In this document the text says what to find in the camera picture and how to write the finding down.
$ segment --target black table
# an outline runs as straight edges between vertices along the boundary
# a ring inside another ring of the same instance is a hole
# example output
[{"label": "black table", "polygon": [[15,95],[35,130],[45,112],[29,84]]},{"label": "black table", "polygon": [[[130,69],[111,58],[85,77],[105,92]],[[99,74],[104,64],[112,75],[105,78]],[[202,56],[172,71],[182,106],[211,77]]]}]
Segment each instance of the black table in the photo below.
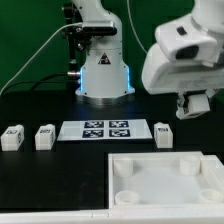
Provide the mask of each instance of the black table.
[{"label": "black table", "polygon": [[[61,211],[108,208],[108,153],[202,151],[224,159],[224,105],[194,120],[176,118],[176,95],[150,96],[137,90],[130,102],[108,107],[76,102],[66,91],[9,93],[0,99],[0,134],[22,124],[25,141],[17,152],[0,152],[0,212]],[[56,142],[52,151],[35,151],[41,125],[63,121],[146,119],[174,133],[173,149],[154,141]]]}]

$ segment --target blue light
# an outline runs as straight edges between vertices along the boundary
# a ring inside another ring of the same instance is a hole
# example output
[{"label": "blue light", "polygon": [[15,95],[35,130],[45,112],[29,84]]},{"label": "blue light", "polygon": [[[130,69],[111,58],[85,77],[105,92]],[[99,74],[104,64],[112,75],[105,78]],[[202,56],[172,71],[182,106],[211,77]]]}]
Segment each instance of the blue light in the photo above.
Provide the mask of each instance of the blue light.
[{"label": "blue light", "polygon": [[129,67],[127,66],[127,73],[128,73],[128,90],[131,89],[131,85],[130,85],[130,69]]},{"label": "blue light", "polygon": [[80,70],[80,90],[81,90],[81,92],[82,92],[82,90],[83,90],[83,82],[82,82],[82,75],[83,75],[83,69],[81,68],[81,70]]}]

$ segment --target green wall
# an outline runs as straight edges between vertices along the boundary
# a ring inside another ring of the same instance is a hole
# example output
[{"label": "green wall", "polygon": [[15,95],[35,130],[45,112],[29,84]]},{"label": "green wall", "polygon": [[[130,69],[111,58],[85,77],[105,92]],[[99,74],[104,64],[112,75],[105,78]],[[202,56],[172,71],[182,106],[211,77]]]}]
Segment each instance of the green wall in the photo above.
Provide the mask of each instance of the green wall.
[{"label": "green wall", "polygon": [[[65,24],[61,7],[68,2],[69,0],[1,0],[0,88],[56,29]],[[102,3],[123,22],[124,60],[130,66],[131,84],[140,87],[145,53],[140,49],[132,33],[126,0],[102,0]],[[194,1],[130,0],[130,4],[136,30],[148,50],[155,42],[156,26],[189,13]],[[80,61],[83,62],[84,56],[80,57]],[[58,35],[15,82],[40,80],[52,73],[67,71],[67,68],[67,41]],[[27,90],[30,87],[21,85],[13,90]],[[42,89],[61,88],[64,88],[61,84],[42,86]]]}]

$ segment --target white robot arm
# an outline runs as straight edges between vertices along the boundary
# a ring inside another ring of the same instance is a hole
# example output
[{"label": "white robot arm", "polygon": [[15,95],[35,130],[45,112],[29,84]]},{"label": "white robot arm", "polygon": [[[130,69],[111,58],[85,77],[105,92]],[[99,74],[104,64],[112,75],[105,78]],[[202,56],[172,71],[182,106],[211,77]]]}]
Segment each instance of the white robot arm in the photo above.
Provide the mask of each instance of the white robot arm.
[{"label": "white robot arm", "polygon": [[129,84],[129,68],[123,61],[122,23],[102,7],[101,0],[72,2],[83,20],[80,31],[92,34],[86,62],[81,68],[81,87],[76,95],[94,104],[119,103],[134,92]]},{"label": "white robot arm", "polygon": [[156,29],[143,85],[151,94],[178,93],[180,119],[208,112],[208,99],[224,88],[223,12],[224,0],[195,0],[191,14]]}]

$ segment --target small white cube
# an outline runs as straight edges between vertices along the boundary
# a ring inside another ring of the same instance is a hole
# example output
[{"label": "small white cube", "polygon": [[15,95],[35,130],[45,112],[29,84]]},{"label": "small white cube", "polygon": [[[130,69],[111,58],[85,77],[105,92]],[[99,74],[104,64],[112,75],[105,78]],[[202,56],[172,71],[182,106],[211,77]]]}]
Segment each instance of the small white cube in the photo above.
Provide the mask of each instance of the small white cube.
[{"label": "small white cube", "polygon": [[155,124],[154,138],[158,148],[173,148],[173,133],[168,124]]},{"label": "small white cube", "polygon": [[56,138],[55,126],[41,126],[35,135],[36,150],[51,150]]},{"label": "small white cube", "polygon": [[17,151],[24,140],[22,125],[8,127],[1,136],[2,151]]}]

